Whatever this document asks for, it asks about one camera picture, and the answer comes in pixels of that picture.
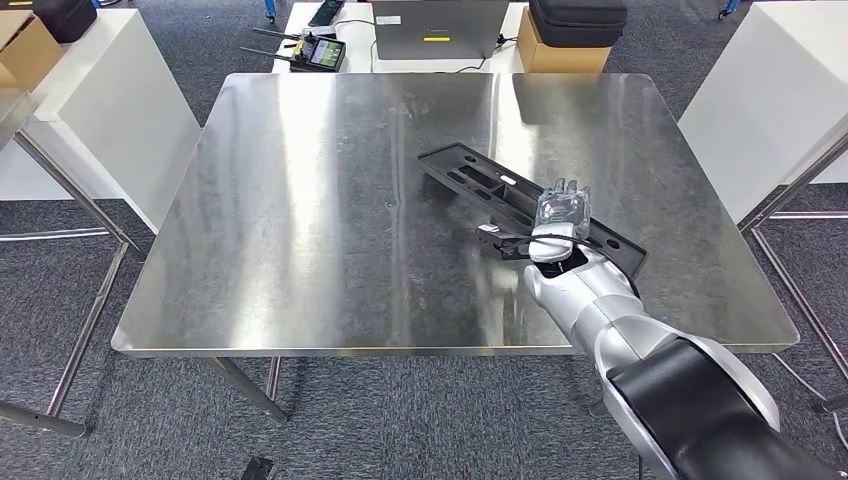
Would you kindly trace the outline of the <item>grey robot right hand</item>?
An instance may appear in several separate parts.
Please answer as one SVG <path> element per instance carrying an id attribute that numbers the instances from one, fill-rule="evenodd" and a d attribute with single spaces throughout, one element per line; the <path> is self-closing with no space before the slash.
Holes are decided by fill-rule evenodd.
<path id="1" fill-rule="evenodd" d="M 558 178 L 538 198 L 533 234 L 560 234 L 586 240 L 590 232 L 591 187 Z"/>

